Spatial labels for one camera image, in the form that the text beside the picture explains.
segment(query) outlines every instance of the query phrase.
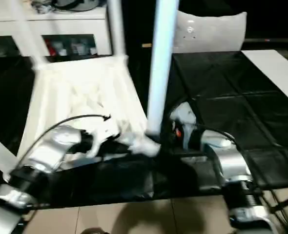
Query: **tile floor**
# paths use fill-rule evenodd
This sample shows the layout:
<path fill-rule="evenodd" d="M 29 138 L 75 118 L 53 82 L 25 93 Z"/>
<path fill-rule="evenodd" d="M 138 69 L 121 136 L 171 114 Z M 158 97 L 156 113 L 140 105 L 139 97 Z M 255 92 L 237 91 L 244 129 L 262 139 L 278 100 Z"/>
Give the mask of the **tile floor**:
<path fill-rule="evenodd" d="M 279 190 L 278 195 L 280 199 L 288 197 L 288 189 Z M 39 211 L 24 234 L 81 234 L 93 227 L 101 227 L 111 234 L 229 234 L 233 231 L 223 198 L 209 196 Z"/>

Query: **black table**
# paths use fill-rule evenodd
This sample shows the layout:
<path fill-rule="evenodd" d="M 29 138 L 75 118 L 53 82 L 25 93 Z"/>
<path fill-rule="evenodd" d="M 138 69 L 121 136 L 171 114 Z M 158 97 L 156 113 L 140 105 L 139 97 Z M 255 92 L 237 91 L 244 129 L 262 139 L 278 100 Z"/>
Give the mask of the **black table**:
<path fill-rule="evenodd" d="M 34 75 L 26 59 L 0 58 L 0 62 L 4 64 L 0 141 L 16 153 Z M 145 110 L 149 66 L 149 53 L 130 58 L 130 72 Z M 265 184 L 260 179 L 263 189 L 288 187 L 288 97 L 241 52 L 174 55 L 165 116 L 186 99 L 182 78 L 198 119 L 238 140 L 269 180 Z M 173 149 L 156 158 L 127 156 L 59 172 L 44 196 L 49 207 L 57 208 L 219 193 L 205 156 Z"/>

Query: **white shelf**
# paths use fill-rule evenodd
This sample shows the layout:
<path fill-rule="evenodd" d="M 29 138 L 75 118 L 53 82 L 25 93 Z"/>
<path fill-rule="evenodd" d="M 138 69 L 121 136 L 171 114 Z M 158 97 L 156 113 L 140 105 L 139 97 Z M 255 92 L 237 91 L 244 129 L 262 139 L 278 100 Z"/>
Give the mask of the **white shelf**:
<path fill-rule="evenodd" d="M 0 0 L 0 21 L 14 21 L 6 1 L 8 0 Z M 90 11 L 75 13 L 50 12 L 48 14 L 37 14 L 28 3 L 24 3 L 24 9 L 27 20 L 103 20 L 106 18 L 106 5 L 96 7 Z"/>

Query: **cable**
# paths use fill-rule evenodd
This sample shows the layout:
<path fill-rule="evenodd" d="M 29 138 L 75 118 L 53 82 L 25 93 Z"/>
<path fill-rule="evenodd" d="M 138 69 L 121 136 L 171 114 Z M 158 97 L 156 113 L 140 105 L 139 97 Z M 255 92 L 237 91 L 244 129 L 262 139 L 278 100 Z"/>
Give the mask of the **cable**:
<path fill-rule="evenodd" d="M 24 153 L 24 155 L 21 157 L 20 162 L 18 163 L 18 165 L 20 165 L 21 161 L 24 159 L 24 157 L 26 155 L 28 155 L 30 153 L 30 151 L 33 149 L 33 147 L 38 143 L 38 141 L 44 137 L 49 131 L 53 130 L 54 128 L 58 127 L 59 125 L 75 120 L 75 119 L 79 119 L 79 118 L 86 118 L 86 117 L 102 117 L 104 119 L 104 121 L 108 120 L 110 118 L 110 116 L 103 116 L 103 115 L 81 115 L 81 116 L 74 116 L 74 117 L 70 117 L 70 118 L 66 118 L 54 125 L 52 125 L 50 128 L 48 128 L 45 132 L 43 132 L 33 143 L 32 145 L 28 148 L 28 150 L 26 151 L 26 153 Z"/>

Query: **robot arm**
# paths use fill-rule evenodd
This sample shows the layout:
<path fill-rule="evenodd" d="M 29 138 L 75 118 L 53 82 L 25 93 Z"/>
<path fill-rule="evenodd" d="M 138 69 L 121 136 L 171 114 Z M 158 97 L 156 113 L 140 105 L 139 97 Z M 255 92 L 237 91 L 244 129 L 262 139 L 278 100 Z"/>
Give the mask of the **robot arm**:
<path fill-rule="evenodd" d="M 67 153 L 87 152 L 92 144 L 92 135 L 70 126 L 46 134 L 11 172 L 9 183 L 0 186 L 0 234 L 15 233 L 25 208 L 36 206 Z"/>
<path fill-rule="evenodd" d="M 66 154 L 84 153 L 86 158 L 94 158 L 109 138 L 116 138 L 130 153 L 155 156 L 160 150 L 159 144 L 145 136 L 121 134 L 110 117 L 91 134 L 67 125 L 52 129 L 22 158 L 8 184 L 0 185 L 0 234 L 16 232 L 24 211 L 37 206 L 49 177 L 62 168 Z"/>
<path fill-rule="evenodd" d="M 206 130 L 201 138 L 201 150 L 213 161 L 228 208 L 229 221 L 238 230 L 237 233 L 278 234 L 236 145 L 224 135 Z"/>
<path fill-rule="evenodd" d="M 12 171 L 9 183 L 0 186 L 0 234 L 16 233 L 25 208 L 37 205 L 50 175 L 60 168 L 66 154 L 81 152 L 93 157 L 104 141 L 118 135 L 119 131 L 106 121 L 94 134 L 67 125 L 48 132 Z M 158 153 L 160 145 L 134 136 L 127 133 L 120 137 L 120 142 L 136 153 L 148 156 Z M 206 130 L 201 137 L 201 150 L 213 161 L 231 226 L 239 233 L 278 234 L 235 144 L 220 133 Z"/>

